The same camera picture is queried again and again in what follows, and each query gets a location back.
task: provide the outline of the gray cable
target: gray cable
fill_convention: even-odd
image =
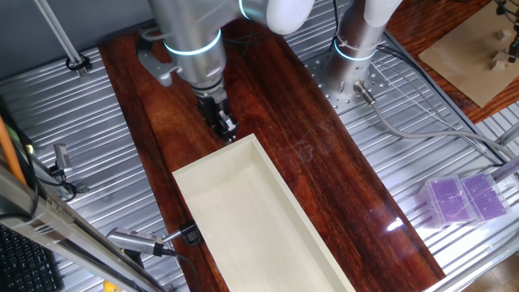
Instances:
[[[164,40],[166,37],[170,37],[172,35],[171,33],[162,34],[162,35],[158,35],[158,36],[150,35],[150,33],[159,32],[160,30],[161,30],[160,28],[155,27],[155,28],[149,28],[149,29],[140,29],[139,32],[140,32],[140,36],[142,38],[144,38],[146,41],[161,41],[161,40]]]
[[[473,139],[485,142],[485,143],[491,145],[492,147],[494,147],[495,149],[497,149],[497,150],[501,151],[502,153],[504,153],[510,159],[513,159],[515,157],[515,155],[513,155],[512,152],[507,150],[505,147],[497,144],[496,142],[494,142],[494,141],[492,141],[492,140],[490,140],[488,138],[485,138],[483,136],[480,136],[478,134],[469,133],[469,132],[466,132],[466,131],[440,131],[440,132],[436,132],[436,133],[421,133],[421,134],[410,134],[410,133],[405,133],[403,131],[399,131],[398,129],[396,129],[393,126],[391,126],[391,124],[384,118],[384,116],[380,112],[379,106],[376,103],[372,104],[371,108],[373,108],[373,110],[375,111],[376,115],[379,116],[380,121],[393,134],[399,135],[400,137],[409,138],[409,139],[426,139],[426,138],[441,137],[441,136],[446,136],[446,135],[459,135],[459,136],[462,136],[462,137],[473,138]]]

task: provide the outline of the black clamp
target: black clamp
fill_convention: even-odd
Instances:
[[[204,242],[204,238],[202,237],[198,226],[193,221],[180,226],[179,229],[182,237],[188,245],[197,246]]]
[[[90,58],[89,57],[85,57],[82,54],[79,54],[79,56],[81,56],[81,58],[83,58],[83,61],[80,64],[77,64],[75,66],[71,66],[71,59],[70,58],[66,59],[65,65],[68,68],[68,70],[70,70],[70,71],[77,71],[77,70],[80,70],[80,69],[83,69],[83,68],[92,69],[92,64],[90,63]]]

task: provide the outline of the blue light ring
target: blue light ring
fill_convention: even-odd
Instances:
[[[251,20],[249,18],[249,16],[247,16],[247,14],[245,13],[245,7],[243,7],[243,0],[239,0],[238,4],[240,5],[240,11],[242,12],[243,17],[245,17],[246,19]]]
[[[218,31],[217,37],[214,40],[212,40],[209,43],[209,45],[206,45],[205,47],[203,47],[201,49],[195,49],[195,50],[192,50],[192,51],[179,51],[179,50],[176,50],[176,49],[171,49],[165,42],[164,42],[164,46],[166,47],[166,49],[169,52],[171,52],[173,54],[177,54],[177,55],[180,55],[180,56],[195,56],[197,54],[205,53],[205,52],[209,51],[210,49],[212,49],[212,47],[217,45],[217,43],[220,40],[220,38],[221,38],[221,29]]]
[[[365,57],[365,58],[354,58],[354,57],[350,57],[348,56],[347,54],[344,54],[342,53],[340,50],[339,50],[339,47],[337,46],[337,40],[335,40],[334,42],[335,44],[335,50],[343,57],[343,58],[347,58],[348,60],[351,60],[351,61],[365,61],[367,59],[370,59],[372,58],[374,55],[375,55],[375,52],[373,52],[373,54],[371,54],[370,56],[368,57]]]

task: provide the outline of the metal rail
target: metal rail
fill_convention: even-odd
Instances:
[[[29,214],[34,192],[0,164],[0,212]],[[52,191],[38,200],[34,219],[6,218],[2,224],[55,251],[126,291],[165,291],[139,265],[99,234]]]

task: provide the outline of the metal rod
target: metal rod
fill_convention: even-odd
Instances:
[[[516,173],[519,170],[519,156],[513,158],[505,165],[501,166],[497,170],[491,173],[495,180],[495,183],[499,183],[510,175]]]
[[[79,56],[78,51],[75,50],[71,40],[68,38],[68,35],[63,29],[63,26],[59,23],[58,18],[54,14],[52,8],[50,8],[47,0],[34,0],[34,2],[40,9],[41,14],[45,17],[45,20],[47,20],[50,28],[52,28],[54,35],[56,35],[58,38],[58,41],[62,45],[66,55],[71,60],[71,62],[75,65],[82,63],[83,59],[81,56]],[[79,69],[78,73],[81,77],[88,76],[87,70],[85,68]]]
[[[503,135],[497,138],[496,143],[499,143],[503,146],[510,143],[512,140],[516,139],[519,136],[519,122],[509,128]]]
[[[162,239],[162,243],[167,243],[170,240],[173,240],[173,239],[175,239],[177,237],[180,237],[180,235],[182,235],[182,232],[180,230],[177,230],[177,231],[173,232],[172,234],[164,237]]]

